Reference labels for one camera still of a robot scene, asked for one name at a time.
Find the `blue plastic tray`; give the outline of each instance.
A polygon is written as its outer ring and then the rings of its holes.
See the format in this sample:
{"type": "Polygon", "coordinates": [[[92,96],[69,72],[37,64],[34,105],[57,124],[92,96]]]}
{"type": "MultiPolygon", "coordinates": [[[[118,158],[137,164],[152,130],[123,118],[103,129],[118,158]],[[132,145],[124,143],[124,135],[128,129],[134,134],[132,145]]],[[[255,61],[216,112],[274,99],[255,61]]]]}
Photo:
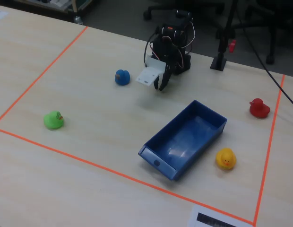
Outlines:
{"type": "Polygon", "coordinates": [[[170,180],[177,180],[222,133],[227,119],[194,100],[151,138],[139,155],[170,180]]]}

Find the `green rubber duck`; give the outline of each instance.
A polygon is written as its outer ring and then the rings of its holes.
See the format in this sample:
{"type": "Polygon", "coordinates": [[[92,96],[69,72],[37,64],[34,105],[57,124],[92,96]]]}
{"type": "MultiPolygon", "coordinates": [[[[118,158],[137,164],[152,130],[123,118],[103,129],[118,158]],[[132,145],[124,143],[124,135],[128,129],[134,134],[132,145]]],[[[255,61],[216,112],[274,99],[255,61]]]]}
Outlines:
{"type": "Polygon", "coordinates": [[[59,111],[52,111],[43,118],[43,122],[48,129],[59,129],[63,126],[63,117],[59,111]]]}

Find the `wire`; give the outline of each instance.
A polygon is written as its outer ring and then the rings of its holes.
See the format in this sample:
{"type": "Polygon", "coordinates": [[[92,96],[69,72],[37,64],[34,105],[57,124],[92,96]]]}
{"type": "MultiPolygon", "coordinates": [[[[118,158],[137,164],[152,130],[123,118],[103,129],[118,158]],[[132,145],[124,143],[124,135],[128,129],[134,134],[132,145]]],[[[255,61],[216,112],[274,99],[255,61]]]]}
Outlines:
{"type": "Polygon", "coordinates": [[[191,53],[191,52],[192,52],[192,50],[193,50],[193,44],[190,44],[190,51],[189,51],[189,52],[187,52],[187,53],[186,53],[186,55],[188,55],[189,53],[191,53]]]}
{"type": "MultiPolygon", "coordinates": [[[[240,22],[240,25],[242,26],[242,21],[241,21],[241,18],[240,18],[240,15],[239,15],[239,12],[238,12],[238,8],[236,9],[236,12],[237,12],[237,16],[238,16],[238,19],[239,19],[239,22],[240,22]]],[[[247,41],[249,42],[252,50],[254,51],[255,55],[257,56],[259,62],[261,63],[262,67],[265,69],[265,71],[268,73],[268,75],[271,77],[271,79],[274,81],[274,83],[278,86],[278,88],[283,92],[283,94],[286,96],[286,98],[288,98],[288,100],[293,104],[293,100],[285,93],[285,91],[281,88],[281,86],[278,84],[278,82],[275,80],[275,78],[270,74],[270,72],[267,70],[265,64],[263,63],[263,61],[261,60],[258,52],[256,51],[254,45],[252,44],[249,36],[247,35],[246,31],[245,31],[245,28],[242,26],[243,28],[243,32],[244,32],[244,35],[247,39],[247,41]]]]}
{"type": "Polygon", "coordinates": [[[182,53],[181,53],[181,51],[178,49],[178,51],[179,51],[179,54],[180,54],[180,56],[181,56],[181,60],[182,60],[182,66],[177,62],[177,64],[180,66],[180,68],[182,68],[183,69],[183,67],[184,67],[184,63],[183,63],[183,56],[182,56],[182,53]]]}
{"type": "MultiPolygon", "coordinates": [[[[168,39],[172,42],[172,39],[171,39],[169,36],[162,36],[162,38],[168,38],[168,39]]],[[[172,44],[173,44],[175,47],[177,47],[177,50],[178,50],[179,53],[180,53],[181,61],[182,61],[182,66],[181,66],[178,62],[177,62],[177,64],[179,65],[180,68],[183,69],[183,67],[184,67],[184,62],[183,62],[183,56],[182,56],[182,53],[181,53],[181,51],[179,50],[178,46],[176,46],[173,42],[172,42],[172,44]]]]}
{"type": "Polygon", "coordinates": [[[190,22],[190,23],[193,25],[193,30],[194,30],[194,38],[192,39],[192,41],[191,41],[189,44],[187,44],[186,46],[182,46],[181,48],[185,48],[185,47],[187,47],[187,46],[191,45],[191,43],[194,41],[194,39],[195,39],[195,37],[196,37],[196,32],[195,32],[194,24],[193,24],[193,22],[190,22]]]}
{"type": "Polygon", "coordinates": [[[155,54],[155,52],[154,52],[154,50],[153,50],[153,48],[152,48],[152,46],[151,46],[152,43],[153,43],[153,42],[150,43],[150,48],[151,48],[153,54],[156,56],[156,58],[157,58],[158,60],[160,60],[160,59],[158,58],[157,54],[155,54]]]}
{"type": "Polygon", "coordinates": [[[143,55],[143,62],[144,64],[146,63],[146,52],[147,52],[147,45],[150,42],[150,40],[153,38],[153,36],[156,35],[156,32],[154,32],[148,39],[147,43],[146,43],[146,47],[145,47],[145,54],[143,55]]]}

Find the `yellow rubber duck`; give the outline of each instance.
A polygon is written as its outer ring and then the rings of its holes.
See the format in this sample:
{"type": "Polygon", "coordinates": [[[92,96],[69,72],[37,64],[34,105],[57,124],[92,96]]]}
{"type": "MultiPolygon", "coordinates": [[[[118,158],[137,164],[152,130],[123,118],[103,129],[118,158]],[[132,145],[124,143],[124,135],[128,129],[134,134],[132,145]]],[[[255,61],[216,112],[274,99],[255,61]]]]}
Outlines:
{"type": "Polygon", "coordinates": [[[232,169],[236,162],[237,158],[230,148],[223,148],[216,155],[217,164],[225,169],[232,169]]]}

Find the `orange tape line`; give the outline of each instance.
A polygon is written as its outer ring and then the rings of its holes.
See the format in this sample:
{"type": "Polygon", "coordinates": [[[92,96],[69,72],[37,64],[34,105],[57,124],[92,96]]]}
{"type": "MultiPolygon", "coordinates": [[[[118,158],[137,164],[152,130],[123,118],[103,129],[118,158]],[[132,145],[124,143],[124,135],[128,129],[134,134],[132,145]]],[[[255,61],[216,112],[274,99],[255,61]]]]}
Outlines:
{"type": "MultiPolygon", "coordinates": [[[[281,84],[280,84],[281,87],[283,87],[284,80],[285,80],[285,75],[283,74],[282,81],[281,81],[281,84]]],[[[254,217],[254,222],[253,222],[254,227],[256,226],[256,223],[257,223],[257,220],[258,220],[258,214],[259,214],[259,209],[260,209],[260,204],[261,204],[261,199],[262,199],[262,194],[263,194],[263,189],[264,189],[264,183],[265,183],[265,177],[266,177],[267,166],[268,166],[268,161],[269,161],[271,144],[273,142],[273,137],[274,137],[274,130],[275,130],[275,124],[276,124],[276,119],[277,119],[277,113],[278,113],[281,93],[282,93],[282,91],[279,90],[278,99],[277,99],[277,103],[276,103],[276,107],[275,107],[274,119],[273,119],[273,123],[271,125],[271,130],[270,130],[270,136],[269,136],[269,142],[268,142],[268,147],[267,147],[266,159],[265,159],[264,170],[263,170],[263,175],[262,175],[262,181],[261,181],[261,186],[260,186],[260,192],[259,192],[259,196],[258,196],[256,212],[255,212],[255,217],[254,217]]]]}
{"type": "Polygon", "coordinates": [[[46,145],[43,145],[43,144],[40,144],[40,143],[34,142],[34,141],[32,141],[32,140],[26,139],[26,138],[24,138],[24,137],[18,136],[18,135],[16,135],[16,134],[13,134],[13,133],[8,132],[8,131],[4,131],[4,130],[2,130],[2,129],[0,129],[0,132],[3,132],[3,133],[5,133],[5,134],[7,134],[7,135],[13,136],[13,137],[18,138],[18,139],[21,139],[21,140],[27,141],[27,142],[29,142],[29,143],[35,144],[35,145],[40,146],[40,147],[42,147],[42,148],[45,148],[45,149],[48,149],[48,150],[54,151],[54,152],[59,153],[59,154],[61,154],[61,155],[64,155],[64,156],[67,156],[67,157],[70,157],[70,158],[76,159],[76,160],[81,161],[81,162],[84,162],[84,163],[87,163],[87,164],[89,164],[89,165],[92,165],[92,166],[95,166],[95,167],[97,167],[97,168],[103,169],[103,170],[108,171],[108,172],[110,172],[110,173],[116,174],[116,175],[118,175],[118,176],[125,177],[125,178],[127,178],[127,179],[129,179],[129,180],[132,180],[132,181],[135,181],[135,182],[137,182],[137,183],[143,184],[143,185],[145,185],[145,186],[148,186],[148,187],[150,187],[150,188],[156,189],[156,190],[161,191],[161,192],[163,192],[163,193],[166,193],[166,194],[169,194],[169,195],[172,195],[172,196],[178,197],[178,198],[180,198],[180,199],[183,199],[183,200],[186,200],[186,201],[189,201],[189,202],[195,203],[195,204],[197,204],[197,205],[200,205],[200,206],[206,207],[206,208],[208,208],[208,209],[211,209],[211,210],[217,211],[217,212],[219,212],[219,213],[221,213],[221,214],[225,214],[225,215],[227,215],[227,216],[229,216],[229,217],[235,218],[235,219],[237,219],[237,220],[239,220],[239,221],[242,221],[242,222],[248,223],[248,224],[250,224],[250,225],[253,224],[251,221],[245,220],[245,219],[240,218],[240,217],[238,217],[238,216],[236,216],[236,215],[233,215],[233,214],[230,214],[230,213],[225,212],[225,211],[223,211],[223,210],[219,210],[219,209],[217,209],[217,208],[214,208],[214,207],[208,206],[208,205],[206,205],[206,204],[203,204],[203,203],[201,203],[201,202],[198,202],[198,201],[192,200],[192,199],[187,198],[187,197],[184,197],[184,196],[182,196],[182,195],[178,195],[178,194],[173,193],[173,192],[170,192],[170,191],[168,191],[168,190],[166,190],[166,189],[159,188],[159,187],[157,187],[157,186],[155,186],[155,185],[152,185],[152,184],[150,184],[150,183],[147,183],[147,182],[144,182],[144,181],[138,180],[138,179],[136,179],[136,178],[134,178],[134,177],[131,177],[131,176],[125,175],[125,174],[123,174],[123,173],[117,172],[117,171],[112,170],[112,169],[109,169],[109,168],[107,168],[107,167],[104,167],[104,166],[98,165],[98,164],[96,164],[96,163],[90,162],[90,161],[85,160],[85,159],[82,159],[82,158],[80,158],[80,157],[77,157],[77,156],[74,156],[74,155],[71,155],[71,154],[65,153],[65,152],[63,152],[63,151],[60,151],[60,150],[57,150],[57,149],[54,149],[54,148],[50,148],[50,147],[48,147],[48,146],[46,146],[46,145]]]}
{"type": "Polygon", "coordinates": [[[75,39],[52,61],[52,63],[41,73],[41,75],[36,78],[33,83],[18,97],[17,100],[0,116],[0,120],[15,106],[16,103],[33,87],[33,85],[51,68],[51,66],[72,46],[72,44],[87,30],[88,27],[85,27],[75,39]]]}

